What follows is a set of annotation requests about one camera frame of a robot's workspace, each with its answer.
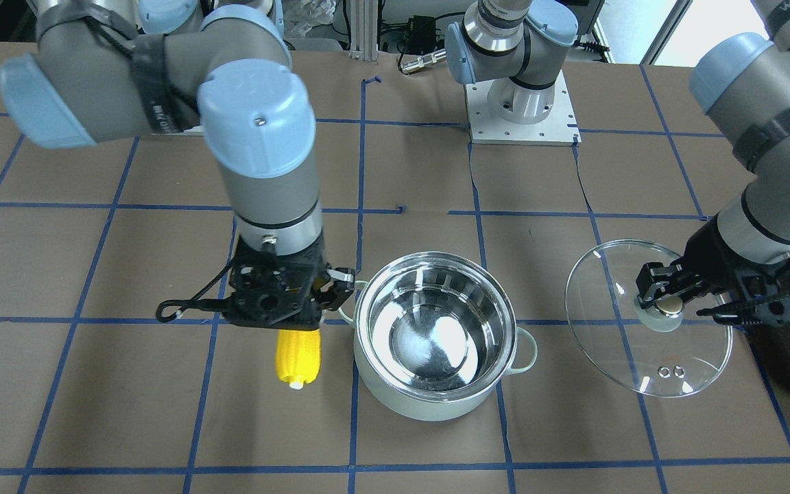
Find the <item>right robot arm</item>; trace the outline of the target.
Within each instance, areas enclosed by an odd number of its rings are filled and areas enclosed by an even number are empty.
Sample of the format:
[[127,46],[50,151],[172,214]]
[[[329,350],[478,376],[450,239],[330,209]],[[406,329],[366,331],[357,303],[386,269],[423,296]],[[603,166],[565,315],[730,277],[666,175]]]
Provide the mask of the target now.
[[60,1],[38,16],[37,50],[0,66],[7,113],[32,143],[74,149],[201,126],[237,227],[220,276],[231,294],[160,303],[239,327],[320,328],[355,290],[326,260],[316,119],[269,14],[251,4],[211,10],[187,32],[139,32],[116,10]]

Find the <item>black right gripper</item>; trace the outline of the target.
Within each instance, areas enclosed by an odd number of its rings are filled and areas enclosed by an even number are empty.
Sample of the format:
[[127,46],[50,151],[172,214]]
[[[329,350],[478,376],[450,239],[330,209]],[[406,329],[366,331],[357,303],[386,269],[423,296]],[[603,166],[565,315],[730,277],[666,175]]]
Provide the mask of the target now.
[[223,317],[239,327],[314,331],[355,293],[355,269],[329,268],[323,237],[291,255],[239,238],[232,261]]

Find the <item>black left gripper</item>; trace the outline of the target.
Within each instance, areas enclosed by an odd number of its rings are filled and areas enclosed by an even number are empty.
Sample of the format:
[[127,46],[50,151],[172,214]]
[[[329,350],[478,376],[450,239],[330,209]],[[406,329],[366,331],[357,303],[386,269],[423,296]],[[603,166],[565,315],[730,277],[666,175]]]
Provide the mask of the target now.
[[706,223],[689,238],[684,255],[670,266],[642,265],[637,278],[637,299],[652,303],[676,297],[684,305],[706,295],[734,294],[745,309],[725,309],[715,321],[725,325],[790,323],[790,259],[762,265],[743,259],[722,239],[717,223]]

